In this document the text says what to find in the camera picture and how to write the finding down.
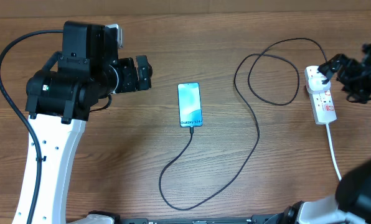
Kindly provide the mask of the blue Samsung Galaxy smartphone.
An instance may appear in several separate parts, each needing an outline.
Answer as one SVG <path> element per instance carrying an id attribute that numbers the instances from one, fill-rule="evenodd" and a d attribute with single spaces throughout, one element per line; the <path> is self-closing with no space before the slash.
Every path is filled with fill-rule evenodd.
<path id="1" fill-rule="evenodd" d="M 177 86 L 179 120 L 182 128 L 203 125 L 199 83 L 180 83 Z"/>

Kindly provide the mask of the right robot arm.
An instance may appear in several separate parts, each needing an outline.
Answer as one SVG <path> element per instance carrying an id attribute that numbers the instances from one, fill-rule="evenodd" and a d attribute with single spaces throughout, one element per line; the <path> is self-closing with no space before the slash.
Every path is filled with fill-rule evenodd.
<path id="1" fill-rule="evenodd" d="M 350 103 L 371 101 L 371 44 L 362 46 L 364 57 L 356 61 L 337 54 L 320 66 L 304 71 L 313 117 L 329 129 L 336 120 L 331 78 L 340 82 Z M 334 195 L 314 202 L 300 201 L 273 215 L 267 223 L 371 223 L 371 160 L 345 175 L 338 175 Z"/>

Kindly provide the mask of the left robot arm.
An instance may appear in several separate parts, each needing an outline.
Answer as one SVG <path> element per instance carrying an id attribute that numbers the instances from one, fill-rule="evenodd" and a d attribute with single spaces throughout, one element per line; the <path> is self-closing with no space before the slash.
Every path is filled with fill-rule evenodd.
<path id="1" fill-rule="evenodd" d="M 119 58 L 120 26 L 68 21 L 62 34 L 62 49 L 26 85 L 31 133 L 14 223 L 65 223 L 75 152 L 95 105 L 151 87 L 146 56 Z"/>

